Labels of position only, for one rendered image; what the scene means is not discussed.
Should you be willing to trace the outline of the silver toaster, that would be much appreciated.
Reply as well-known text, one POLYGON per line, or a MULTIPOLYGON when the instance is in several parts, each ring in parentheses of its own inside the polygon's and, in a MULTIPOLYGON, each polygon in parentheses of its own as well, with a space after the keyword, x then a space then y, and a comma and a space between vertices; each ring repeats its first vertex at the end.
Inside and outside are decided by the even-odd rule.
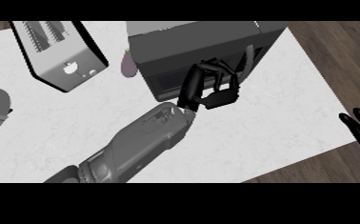
POLYGON ((108 61, 80 21, 12 21, 31 75, 70 92, 108 68, 108 61))

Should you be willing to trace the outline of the grey rounded object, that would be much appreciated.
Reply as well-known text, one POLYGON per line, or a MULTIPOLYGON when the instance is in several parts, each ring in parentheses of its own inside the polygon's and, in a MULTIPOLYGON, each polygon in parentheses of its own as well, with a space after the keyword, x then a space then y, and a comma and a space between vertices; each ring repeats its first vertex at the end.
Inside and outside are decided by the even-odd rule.
POLYGON ((9 118, 9 113, 14 111, 12 109, 12 100, 8 92, 0 89, 0 125, 9 118))

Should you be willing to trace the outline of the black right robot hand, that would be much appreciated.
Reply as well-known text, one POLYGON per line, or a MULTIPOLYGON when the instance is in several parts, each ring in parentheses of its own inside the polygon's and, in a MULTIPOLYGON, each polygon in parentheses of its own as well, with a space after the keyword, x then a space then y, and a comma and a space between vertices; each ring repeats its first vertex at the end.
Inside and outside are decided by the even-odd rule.
POLYGON ((346 113, 340 113, 340 119, 346 123, 346 126, 360 144, 360 108, 353 109, 356 118, 351 118, 346 113))

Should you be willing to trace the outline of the dark grey microwave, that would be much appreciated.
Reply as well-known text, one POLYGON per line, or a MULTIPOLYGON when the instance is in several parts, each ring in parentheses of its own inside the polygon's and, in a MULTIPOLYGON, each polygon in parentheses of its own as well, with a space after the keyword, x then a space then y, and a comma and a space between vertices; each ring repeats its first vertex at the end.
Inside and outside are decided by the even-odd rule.
POLYGON ((247 48, 258 62, 285 28, 285 21, 130 21, 132 58, 155 99, 179 96, 192 65, 213 58, 245 79, 247 48))

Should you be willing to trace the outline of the purple eggplant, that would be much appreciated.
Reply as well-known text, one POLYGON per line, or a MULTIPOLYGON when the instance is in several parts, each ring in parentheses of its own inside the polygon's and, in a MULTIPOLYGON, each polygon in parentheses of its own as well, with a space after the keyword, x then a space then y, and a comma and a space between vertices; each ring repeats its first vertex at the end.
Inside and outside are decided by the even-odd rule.
POLYGON ((126 77, 135 77, 137 73, 137 66, 133 60, 130 50, 126 50, 124 57, 121 61, 121 73, 126 77))

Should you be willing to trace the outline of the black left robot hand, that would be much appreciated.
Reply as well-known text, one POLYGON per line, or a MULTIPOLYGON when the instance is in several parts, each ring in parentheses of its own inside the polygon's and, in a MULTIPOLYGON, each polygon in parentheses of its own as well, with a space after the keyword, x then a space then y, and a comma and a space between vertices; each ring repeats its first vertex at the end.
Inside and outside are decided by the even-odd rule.
POLYGON ((226 62, 217 58, 201 61, 192 65, 180 90, 177 106, 194 112, 204 106, 207 110, 216 109, 236 102, 239 97, 238 75, 226 62), (229 88, 220 90, 225 74, 230 75, 229 88), (216 77, 214 92, 202 97, 204 80, 208 76, 216 77))

